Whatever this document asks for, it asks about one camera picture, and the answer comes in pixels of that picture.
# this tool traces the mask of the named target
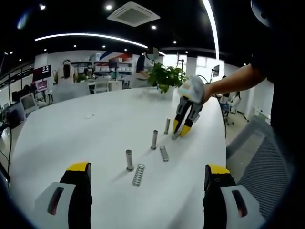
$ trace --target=gray chair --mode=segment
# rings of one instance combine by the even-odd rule
[[[52,94],[53,101],[56,104],[69,99],[90,95],[90,91],[87,82],[80,82],[70,85],[55,85]]]
[[[288,185],[294,164],[273,128],[254,116],[226,149],[227,169],[259,202],[267,219]]]

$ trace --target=person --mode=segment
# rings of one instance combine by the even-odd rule
[[[91,65],[85,68],[84,75],[88,76],[89,78],[93,78],[94,76],[94,69]]]
[[[236,92],[234,98],[230,101],[232,114],[236,113],[237,107],[240,104],[240,101],[241,101],[240,92]]]
[[[148,71],[153,67],[153,62],[148,58],[147,52],[138,58],[136,72],[132,76],[131,88],[147,87],[149,74]]]
[[[77,80],[77,72],[71,65],[70,60],[65,60],[56,72],[54,80],[57,84],[73,84]]]
[[[203,103],[214,94],[231,93],[250,89],[266,78],[274,83],[274,96],[271,110],[271,127],[280,141],[287,147],[290,159],[296,165],[296,171],[279,206],[262,228],[291,228],[292,223],[300,222],[298,213],[302,208],[299,190],[301,177],[299,165],[303,146],[301,138],[304,125],[301,112],[302,77],[298,74],[301,66],[297,59],[297,48],[293,42],[291,2],[279,0],[252,0],[251,6],[256,18],[265,27],[257,31],[258,38],[248,65],[238,69],[230,77],[205,85]]]

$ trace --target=metal cylinder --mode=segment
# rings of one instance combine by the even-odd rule
[[[131,172],[133,171],[133,165],[132,165],[132,151],[130,149],[126,150],[126,159],[127,159],[127,171]]]
[[[158,131],[157,130],[154,130],[153,131],[153,136],[152,136],[152,146],[151,146],[151,149],[152,150],[155,150],[157,147],[156,147],[156,144],[157,144],[157,136],[158,136]]]
[[[166,120],[166,126],[165,126],[165,131],[164,133],[167,135],[168,134],[168,129],[170,128],[170,123],[171,123],[171,120],[168,118]]]

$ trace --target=white table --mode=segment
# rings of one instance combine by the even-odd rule
[[[35,199],[65,169],[77,162],[92,166],[93,229],[201,229],[204,169],[225,165],[224,125],[219,104],[211,98],[184,137],[171,140],[179,102],[162,100],[143,89],[93,94],[33,112],[12,155],[11,192],[31,218]],[[166,118],[171,119],[165,135]],[[150,150],[158,130],[157,150]],[[163,162],[159,146],[169,161]],[[141,185],[132,185],[125,150],[133,163],[145,164]]]

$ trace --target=white round table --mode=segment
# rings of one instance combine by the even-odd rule
[[[179,103],[129,89],[93,94],[53,104],[30,114],[12,155],[11,192],[31,219],[35,199],[59,182],[73,163],[91,162],[93,229],[201,229],[204,169],[225,165],[224,125],[219,104],[211,98],[183,138],[173,141]],[[164,134],[166,119],[170,132]],[[153,130],[157,149],[151,150]],[[165,145],[169,161],[159,150]],[[139,187],[135,170],[126,171],[126,149],[133,164],[145,164]]]

